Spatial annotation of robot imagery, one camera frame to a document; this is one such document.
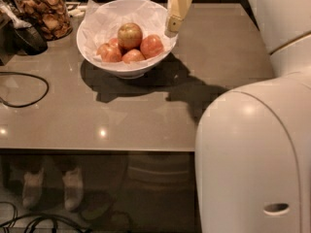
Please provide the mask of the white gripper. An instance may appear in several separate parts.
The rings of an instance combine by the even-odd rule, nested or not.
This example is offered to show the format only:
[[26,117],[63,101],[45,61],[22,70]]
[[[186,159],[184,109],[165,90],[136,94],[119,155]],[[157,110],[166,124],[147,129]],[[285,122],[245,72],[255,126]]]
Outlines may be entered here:
[[167,17],[165,22],[165,34],[175,36],[188,14],[192,0],[167,0]]

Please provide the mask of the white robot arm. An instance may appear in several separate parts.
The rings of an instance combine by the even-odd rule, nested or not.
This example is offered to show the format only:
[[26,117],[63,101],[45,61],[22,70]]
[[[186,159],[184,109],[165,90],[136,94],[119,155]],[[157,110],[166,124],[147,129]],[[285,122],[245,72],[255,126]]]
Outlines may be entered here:
[[311,0],[248,0],[274,79],[234,88],[197,127],[202,233],[311,233]]

